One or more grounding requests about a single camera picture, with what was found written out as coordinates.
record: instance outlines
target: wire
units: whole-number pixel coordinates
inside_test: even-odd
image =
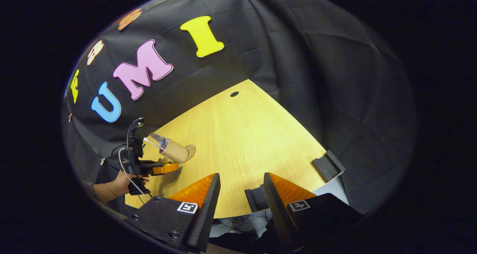
[[[239,222],[232,222],[232,226],[233,226],[234,228],[239,228],[239,227],[242,226],[244,223],[245,223],[245,222],[243,221],[242,216],[240,216]]]
[[[143,194],[143,196],[149,201],[149,198],[141,191],[141,189],[136,185],[136,183],[133,182],[133,180],[127,175],[126,170],[124,169],[123,161],[121,160],[121,152],[123,151],[124,148],[121,148],[118,152],[118,157],[119,157],[119,164],[121,164],[121,168],[123,169],[124,173],[126,174],[126,177],[133,183],[134,186]]]
[[[231,228],[231,227],[232,227],[232,226],[227,226],[227,225],[225,225],[225,224],[222,222],[222,220],[225,220],[225,218],[219,219],[219,220],[220,220],[220,223],[221,223],[222,225],[224,225],[225,227],[227,227],[227,228]]]
[[[265,226],[267,226],[268,223],[264,224],[259,230],[257,230],[257,232],[260,232],[261,230],[263,230],[265,228]]]
[[[229,217],[228,220],[232,219],[232,220],[230,220],[230,222],[232,222],[232,223],[240,223],[240,220],[239,220],[238,222],[234,222],[234,220],[236,220],[236,219],[234,219],[234,218],[236,218],[236,217]]]

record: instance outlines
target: black fabric backdrop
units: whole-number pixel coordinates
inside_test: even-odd
[[[67,92],[73,119],[68,123],[65,104],[63,128],[80,179],[112,178],[108,167],[103,169],[109,173],[97,176],[100,159],[124,144],[134,119],[145,117],[143,132],[155,130],[251,79],[343,163],[353,208],[366,213],[395,188],[415,145],[416,108],[402,63],[365,23],[326,0],[151,0],[138,8],[141,16],[118,31],[119,16],[73,69],[80,69],[78,100],[74,104]],[[191,36],[179,27],[203,15],[211,16],[209,26],[225,48],[198,58]],[[131,100],[112,74],[123,62],[137,65],[136,50],[150,39],[174,69]],[[99,40],[105,46],[87,67],[87,54]],[[102,82],[121,102],[113,123],[91,110],[95,96],[111,109],[97,94]]]

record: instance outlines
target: foam letter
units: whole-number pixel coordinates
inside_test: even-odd
[[[119,118],[119,115],[121,115],[121,103],[119,103],[119,100],[109,91],[106,82],[99,87],[98,94],[103,95],[113,105],[113,110],[107,111],[99,103],[99,98],[97,96],[92,100],[91,109],[98,113],[106,122],[112,123],[116,121]]]
[[[143,93],[142,87],[134,83],[150,86],[148,69],[152,73],[153,81],[158,81],[169,74],[174,67],[162,60],[154,48],[154,40],[145,42],[138,48],[138,66],[121,63],[113,72],[113,77],[121,79],[126,88],[131,92],[131,99],[138,99]]]
[[[73,102],[76,104],[76,98],[78,98],[78,73],[79,69],[76,70],[75,76],[73,76],[73,81],[71,82],[71,93],[73,94]]]
[[[125,16],[120,22],[118,26],[118,30],[124,29],[128,26],[131,22],[135,21],[142,14],[141,8],[134,10],[133,12],[129,13],[129,15]]]
[[[88,61],[86,62],[88,66],[90,66],[97,54],[101,52],[102,47],[104,47],[104,44],[102,43],[102,40],[100,40],[96,43],[96,45],[94,45],[94,47],[91,48],[91,51],[88,54]]]
[[[200,16],[187,21],[180,27],[181,30],[188,31],[194,39],[198,49],[197,57],[205,57],[224,48],[224,43],[218,42],[210,30],[209,21],[210,16]]]

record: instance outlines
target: blue letter u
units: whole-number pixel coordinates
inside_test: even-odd
[[[99,104],[99,98],[97,96],[92,100],[91,109],[98,113],[106,122],[112,123],[116,121],[119,115],[121,115],[121,103],[119,103],[119,100],[109,91],[106,82],[99,87],[98,94],[103,95],[113,105],[113,111],[109,112]]]

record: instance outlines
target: screw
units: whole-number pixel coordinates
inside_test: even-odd
[[[178,239],[180,237],[180,234],[176,231],[172,231],[169,233],[169,236],[174,238],[174,239]]]

